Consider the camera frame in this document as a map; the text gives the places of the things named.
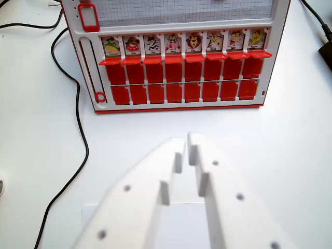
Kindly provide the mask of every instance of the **red flip-down tile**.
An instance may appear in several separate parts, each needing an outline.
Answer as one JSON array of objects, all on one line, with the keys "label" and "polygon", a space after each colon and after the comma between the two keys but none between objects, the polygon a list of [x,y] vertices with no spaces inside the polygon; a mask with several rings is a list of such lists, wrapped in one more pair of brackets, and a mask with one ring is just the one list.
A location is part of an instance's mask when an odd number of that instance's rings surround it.
[{"label": "red flip-down tile", "polygon": [[126,84],[126,73],[121,64],[107,65],[106,71],[111,85]]},{"label": "red flip-down tile", "polygon": [[186,81],[201,81],[202,62],[185,61],[185,78]]},{"label": "red flip-down tile", "polygon": [[144,84],[144,69],[142,64],[127,65],[126,68],[130,84]]},{"label": "red flip-down tile", "polygon": [[258,78],[263,66],[263,61],[264,59],[255,59],[253,57],[245,59],[242,72],[243,78]]},{"label": "red flip-down tile", "polygon": [[159,64],[161,63],[161,56],[147,56],[143,61],[143,64],[150,65],[150,64]]},{"label": "red flip-down tile", "polygon": [[164,88],[161,84],[148,85],[148,90],[151,104],[162,104],[165,102]]},{"label": "red flip-down tile", "polygon": [[186,102],[199,102],[201,87],[198,83],[185,83]]},{"label": "red flip-down tile", "polygon": [[131,56],[131,57],[126,57],[123,61],[123,65],[136,65],[141,63],[141,56]]},{"label": "red flip-down tile", "polygon": [[204,80],[220,80],[222,61],[206,59],[204,64]]},{"label": "red flip-down tile", "polygon": [[149,83],[162,83],[163,72],[162,64],[148,64],[145,65],[146,68],[146,77]]},{"label": "red flip-down tile", "polygon": [[239,90],[239,100],[253,100],[257,91],[257,82],[255,80],[242,80]]},{"label": "red flip-down tile", "polygon": [[129,105],[129,92],[125,86],[111,87],[116,105]]},{"label": "red flip-down tile", "polygon": [[248,55],[252,58],[255,59],[263,59],[263,58],[270,58],[272,57],[271,53],[265,52],[264,49],[260,49],[260,50],[249,50],[248,51]]},{"label": "red flip-down tile", "polygon": [[217,82],[203,83],[203,101],[217,101],[219,95],[219,85]]},{"label": "red flip-down tile", "polygon": [[224,65],[224,79],[238,79],[241,73],[242,60],[227,58]]},{"label": "red flip-down tile", "polygon": [[147,96],[143,85],[130,86],[130,93],[134,105],[146,104]]},{"label": "red flip-down tile", "polygon": [[121,62],[121,57],[106,58],[99,63],[100,66],[115,65]]},{"label": "red flip-down tile", "polygon": [[168,103],[180,103],[182,101],[182,86],[180,84],[166,85]]},{"label": "red flip-down tile", "polygon": [[182,63],[165,64],[165,73],[167,82],[181,82]]},{"label": "red flip-down tile", "polygon": [[202,62],[205,58],[201,53],[190,53],[186,54],[186,62],[194,63],[194,62]]},{"label": "red flip-down tile", "polygon": [[222,93],[220,96],[222,101],[235,100],[237,92],[238,84],[235,80],[222,82]]},{"label": "red flip-down tile", "polygon": [[211,61],[217,61],[217,60],[227,59],[228,56],[221,52],[211,52],[211,53],[206,53],[206,58]]},{"label": "red flip-down tile", "polygon": [[244,53],[244,51],[229,51],[227,52],[227,56],[228,58],[233,60],[249,58],[249,55],[247,53]]},{"label": "red flip-down tile", "polygon": [[181,54],[169,54],[165,56],[165,64],[182,63],[183,58]]}]

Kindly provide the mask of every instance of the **black device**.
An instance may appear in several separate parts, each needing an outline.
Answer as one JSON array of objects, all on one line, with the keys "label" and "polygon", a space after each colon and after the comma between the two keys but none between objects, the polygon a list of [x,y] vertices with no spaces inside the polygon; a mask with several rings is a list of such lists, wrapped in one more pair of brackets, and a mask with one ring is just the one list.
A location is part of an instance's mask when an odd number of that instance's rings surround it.
[{"label": "black device", "polygon": [[319,53],[325,60],[326,64],[332,71],[332,41],[328,41],[323,47],[319,50]]}]

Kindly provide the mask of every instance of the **screw hole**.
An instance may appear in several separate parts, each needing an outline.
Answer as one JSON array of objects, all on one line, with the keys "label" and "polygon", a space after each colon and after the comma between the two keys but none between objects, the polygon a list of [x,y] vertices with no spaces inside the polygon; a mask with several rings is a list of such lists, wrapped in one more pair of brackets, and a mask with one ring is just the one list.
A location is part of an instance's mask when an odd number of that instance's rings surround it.
[{"label": "screw hole", "polygon": [[243,201],[244,200],[244,195],[239,193],[237,194],[237,198],[240,200],[240,201]]},{"label": "screw hole", "polygon": [[128,192],[131,189],[131,186],[130,185],[125,185],[123,189],[124,189],[125,192]]},{"label": "screw hole", "polygon": [[99,232],[98,232],[98,238],[100,239],[100,240],[102,240],[102,239],[104,239],[106,237],[106,231],[105,230],[100,230]]},{"label": "screw hole", "polygon": [[271,243],[271,248],[272,248],[272,249],[280,249],[280,246],[279,246],[278,243],[276,243],[276,242],[272,242],[272,243]]}]

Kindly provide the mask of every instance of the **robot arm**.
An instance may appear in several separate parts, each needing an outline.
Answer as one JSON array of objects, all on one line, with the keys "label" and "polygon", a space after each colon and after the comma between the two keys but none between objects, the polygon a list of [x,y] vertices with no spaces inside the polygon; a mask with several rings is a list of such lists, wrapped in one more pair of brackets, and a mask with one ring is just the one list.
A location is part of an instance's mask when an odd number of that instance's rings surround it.
[{"label": "robot arm", "polygon": [[[184,148],[182,139],[168,140],[127,173],[106,193],[74,248],[154,248],[174,172],[182,171]],[[296,249],[207,138],[189,133],[188,152],[198,195],[205,200],[212,249]]]}]

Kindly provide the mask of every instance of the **grid pattern panel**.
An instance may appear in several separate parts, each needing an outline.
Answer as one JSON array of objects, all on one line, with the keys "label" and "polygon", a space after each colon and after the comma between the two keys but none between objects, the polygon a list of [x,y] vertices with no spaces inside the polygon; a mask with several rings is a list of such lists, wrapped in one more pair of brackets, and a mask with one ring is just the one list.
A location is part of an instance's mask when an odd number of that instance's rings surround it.
[{"label": "grid pattern panel", "polygon": [[101,27],[270,18],[273,0],[91,0]]}]

